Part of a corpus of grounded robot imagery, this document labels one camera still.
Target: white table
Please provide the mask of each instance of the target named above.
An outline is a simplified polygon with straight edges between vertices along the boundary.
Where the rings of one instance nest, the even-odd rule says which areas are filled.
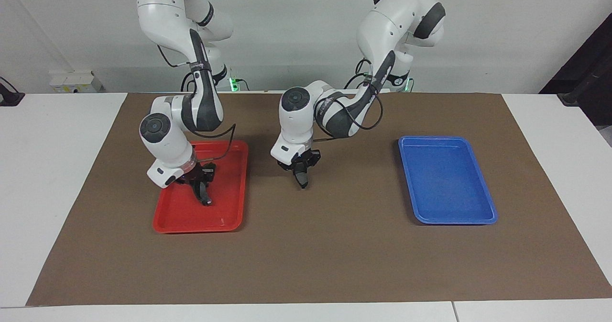
[[[609,321],[612,300],[24,308],[125,93],[28,95],[0,108],[0,321]],[[608,281],[612,148],[553,95],[505,95]]]

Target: blue tray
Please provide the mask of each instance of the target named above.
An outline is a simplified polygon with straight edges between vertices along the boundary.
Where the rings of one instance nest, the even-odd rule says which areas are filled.
[[[415,216],[426,224],[493,224],[497,211],[462,137],[405,136],[400,153]]]

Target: red tray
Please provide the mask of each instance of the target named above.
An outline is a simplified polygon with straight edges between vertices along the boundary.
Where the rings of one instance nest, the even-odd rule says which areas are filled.
[[[196,156],[221,156],[228,141],[196,141]],[[216,160],[215,178],[208,187],[212,205],[203,206],[189,185],[172,183],[162,189],[153,218],[153,228],[164,234],[214,233],[232,231],[242,222],[247,180],[249,147],[244,141],[232,141],[228,154]]]

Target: wall socket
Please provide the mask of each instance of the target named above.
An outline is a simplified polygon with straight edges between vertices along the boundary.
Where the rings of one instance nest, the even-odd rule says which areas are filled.
[[[92,71],[52,74],[51,85],[57,93],[98,93],[104,87]]]

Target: green light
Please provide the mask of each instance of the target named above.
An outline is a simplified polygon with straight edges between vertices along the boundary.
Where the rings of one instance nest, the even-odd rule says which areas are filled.
[[[406,86],[404,87],[404,91],[412,92],[413,87],[415,87],[415,80],[413,78],[408,78]]]
[[[240,90],[240,85],[238,85],[238,82],[236,82],[236,80],[232,77],[229,78],[229,86],[231,87],[232,92]]]

